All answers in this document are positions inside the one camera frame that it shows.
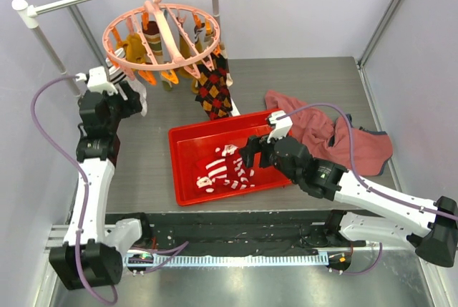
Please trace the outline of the red white striped sock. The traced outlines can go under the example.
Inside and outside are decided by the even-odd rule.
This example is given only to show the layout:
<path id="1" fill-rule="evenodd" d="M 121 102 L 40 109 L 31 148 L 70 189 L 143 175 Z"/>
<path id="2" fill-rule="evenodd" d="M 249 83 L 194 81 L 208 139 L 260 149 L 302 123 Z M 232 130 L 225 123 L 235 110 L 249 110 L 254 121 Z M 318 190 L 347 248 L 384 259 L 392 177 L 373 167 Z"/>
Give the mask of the red white striped sock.
<path id="1" fill-rule="evenodd" d="M 232 144 L 221 148 L 217 147 L 215 154 L 218 159 L 225 160 L 226 171 L 217 175 L 213 179 L 214 182 L 220 186 L 230 187 L 232 190 L 255 187 L 250 181 L 250 178 L 254 175 L 254 170 L 245 166 L 239 153 L 239 147 Z"/>
<path id="2" fill-rule="evenodd" d="M 224 185 L 228 181 L 228 166 L 224 157 L 209 155 L 195 163 L 195 181 L 198 176 L 209 177 L 214 185 Z"/>

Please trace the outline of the white black striped sock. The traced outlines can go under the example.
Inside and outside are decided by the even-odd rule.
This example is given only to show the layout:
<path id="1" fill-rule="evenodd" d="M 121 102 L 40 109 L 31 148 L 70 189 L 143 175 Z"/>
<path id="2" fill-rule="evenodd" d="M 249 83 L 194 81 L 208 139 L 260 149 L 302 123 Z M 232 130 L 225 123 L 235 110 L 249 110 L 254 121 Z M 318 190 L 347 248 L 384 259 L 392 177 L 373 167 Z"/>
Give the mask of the white black striped sock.
<path id="1" fill-rule="evenodd" d="M 127 95 L 121 88 L 120 84 L 122 82 L 128 83 L 130 88 L 140 95 L 140 104 L 142 105 L 142 110 L 140 111 L 140 114 L 144 117 L 147 114 L 147 91 L 143 83 L 141 83 L 137 78 L 131 79 L 130 77 L 128 77 L 119 67 L 115 67 L 111 63 L 109 58 L 106 58 L 105 62 L 107 64 L 107 68 L 109 71 L 109 80 L 114 86 L 116 86 L 116 88 L 125 100 L 127 100 Z"/>

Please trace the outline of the red santa sock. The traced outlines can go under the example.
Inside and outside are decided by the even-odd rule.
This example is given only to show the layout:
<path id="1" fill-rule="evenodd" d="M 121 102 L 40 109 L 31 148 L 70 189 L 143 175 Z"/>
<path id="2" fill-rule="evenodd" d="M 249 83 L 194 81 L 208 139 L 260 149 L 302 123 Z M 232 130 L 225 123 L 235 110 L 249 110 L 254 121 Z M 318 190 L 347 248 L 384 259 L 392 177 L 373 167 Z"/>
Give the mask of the red santa sock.
<path id="1" fill-rule="evenodd" d="M 207 176 L 198 176 L 195 181 L 197 193 L 213 193 L 215 191 L 213 181 Z"/>

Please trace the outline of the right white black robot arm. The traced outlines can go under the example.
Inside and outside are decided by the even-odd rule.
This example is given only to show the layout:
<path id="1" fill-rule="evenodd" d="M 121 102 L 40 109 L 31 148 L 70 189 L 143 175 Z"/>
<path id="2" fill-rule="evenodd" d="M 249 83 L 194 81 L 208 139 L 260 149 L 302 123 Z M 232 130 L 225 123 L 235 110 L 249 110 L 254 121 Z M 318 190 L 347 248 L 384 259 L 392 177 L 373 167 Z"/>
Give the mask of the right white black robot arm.
<path id="1" fill-rule="evenodd" d="M 344 241 L 370 241 L 413 250 L 421 259 L 451 268 L 457 252 L 457 202 L 446 196 L 430 200 L 406 195 L 360 178 L 328 160 L 314 158 L 308 148 L 287 136 L 248 138 L 239 151 L 247 168 L 260 155 L 260 167 L 274 167 L 308 195 L 362 208 L 376 214 L 369 221 L 343 212 L 340 221 L 323 228 L 332 246 Z"/>

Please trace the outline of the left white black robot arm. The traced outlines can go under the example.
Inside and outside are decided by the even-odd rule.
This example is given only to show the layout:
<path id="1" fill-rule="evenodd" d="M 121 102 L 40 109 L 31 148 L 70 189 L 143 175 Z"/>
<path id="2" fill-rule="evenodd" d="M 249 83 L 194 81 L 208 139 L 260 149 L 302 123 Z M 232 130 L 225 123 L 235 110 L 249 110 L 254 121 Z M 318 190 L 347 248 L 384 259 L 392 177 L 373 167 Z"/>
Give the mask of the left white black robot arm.
<path id="1" fill-rule="evenodd" d="M 117 87 L 120 92 L 114 94 L 86 91 L 79 102 L 77 196 L 63 243 L 49 254 L 52 268 L 70 291 L 118 284 L 127 251 L 152 242 L 144 213 L 127 214 L 111 231 L 105 229 L 107 196 L 120 151 L 117 130 L 121 120 L 144 111 L 143 92 L 126 81 Z"/>

